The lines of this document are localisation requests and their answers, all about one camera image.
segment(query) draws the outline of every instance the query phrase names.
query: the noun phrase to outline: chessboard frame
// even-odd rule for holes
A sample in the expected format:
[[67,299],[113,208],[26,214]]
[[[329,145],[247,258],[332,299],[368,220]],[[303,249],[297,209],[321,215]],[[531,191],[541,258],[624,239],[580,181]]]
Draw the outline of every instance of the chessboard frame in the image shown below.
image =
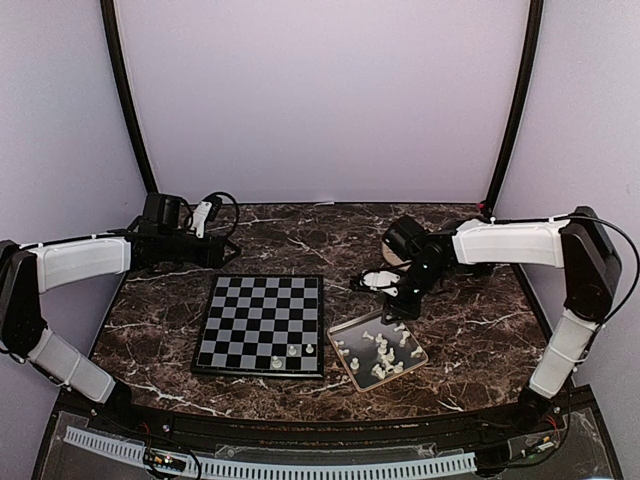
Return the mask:
[[[318,320],[317,320],[317,370],[316,373],[291,373],[290,371],[279,372],[277,370],[264,371],[264,370],[248,370],[242,368],[230,368],[225,369],[223,367],[206,368],[198,365],[197,359],[200,353],[200,346],[203,341],[205,331],[207,329],[207,320],[209,319],[209,312],[211,310],[211,303],[215,295],[216,286],[219,278],[315,278],[318,280]],[[205,310],[200,316],[200,327],[198,336],[196,339],[193,358],[191,360],[191,372],[197,375],[207,376],[234,376],[234,377],[268,377],[268,378],[281,378],[281,379],[295,379],[295,380],[322,380],[324,379],[324,276],[317,274],[287,274],[287,273],[270,273],[270,274],[234,274],[234,273],[220,273],[212,276],[211,288],[207,297]]]

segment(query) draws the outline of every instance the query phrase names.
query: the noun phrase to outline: white cable channel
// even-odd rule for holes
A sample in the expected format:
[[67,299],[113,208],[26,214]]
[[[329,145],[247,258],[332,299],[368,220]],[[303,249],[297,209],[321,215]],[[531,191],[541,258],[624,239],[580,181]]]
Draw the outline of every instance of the white cable channel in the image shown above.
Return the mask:
[[[125,443],[67,427],[64,441],[76,447],[88,450],[103,457],[121,463],[144,468],[142,457],[144,445]],[[195,478],[198,473],[193,458],[186,456],[187,468],[183,477]],[[211,480],[419,480],[426,478],[444,478],[477,470],[475,454],[464,453],[440,458],[413,460],[409,462],[378,463],[371,465],[269,465],[262,463],[232,462],[208,457],[198,457],[202,466],[202,478]]]

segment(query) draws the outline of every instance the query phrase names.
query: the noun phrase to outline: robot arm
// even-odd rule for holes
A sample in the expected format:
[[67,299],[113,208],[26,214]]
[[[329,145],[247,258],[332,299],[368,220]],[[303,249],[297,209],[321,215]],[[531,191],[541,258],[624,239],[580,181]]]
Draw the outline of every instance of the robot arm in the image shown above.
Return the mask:
[[217,196],[210,197],[200,203],[185,228],[179,227],[183,199],[150,194],[142,216],[128,229],[50,244],[0,242],[3,353],[20,363],[30,361],[60,386],[73,388],[99,404],[115,402],[114,397],[123,392],[130,395],[128,387],[49,328],[41,315],[39,295],[67,283],[161,261],[189,261],[213,268],[225,265],[240,249],[228,237],[205,234],[206,222],[222,204]]
[[530,263],[563,268],[565,309],[519,401],[531,422],[548,408],[604,323],[621,273],[620,257],[609,237],[589,220],[597,219],[595,212],[579,207],[570,217],[530,222],[473,219],[438,232],[427,232],[410,217],[402,217],[387,230],[383,243],[410,267],[391,284],[387,276],[383,285],[379,273],[365,275],[360,283],[385,292],[387,306],[397,316],[416,319],[422,297],[450,267]]

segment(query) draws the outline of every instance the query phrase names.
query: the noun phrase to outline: white wall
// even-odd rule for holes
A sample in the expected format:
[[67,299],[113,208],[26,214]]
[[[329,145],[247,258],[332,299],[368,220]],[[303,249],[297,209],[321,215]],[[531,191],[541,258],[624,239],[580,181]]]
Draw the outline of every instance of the white wall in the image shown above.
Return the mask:
[[477,202],[527,0],[119,1],[161,190]]
[[[640,3],[545,2],[531,90],[500,216],[593,206],[640,244]],[[634,263],[623,241],[624,292]],[[551,319],[561,272],[527,273]],[[602,407],[626,478],[640,478],[640,294],[598,337],[577,379]]]
[[[99,2],[0,0],[0,146],[0,239],[99,232],[141,211]],[[87,352],[116,284],[47,293],[43,316]],[[57,390],[4,356],[0,385],[0,478],[31,478]]]

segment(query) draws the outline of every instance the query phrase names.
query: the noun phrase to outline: chessboard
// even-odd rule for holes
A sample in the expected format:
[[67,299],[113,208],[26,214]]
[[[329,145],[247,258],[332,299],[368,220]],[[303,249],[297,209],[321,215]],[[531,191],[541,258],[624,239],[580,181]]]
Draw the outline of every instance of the chessboard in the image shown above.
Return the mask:
[[218,275],[191,371],[323,376],[322,277]]

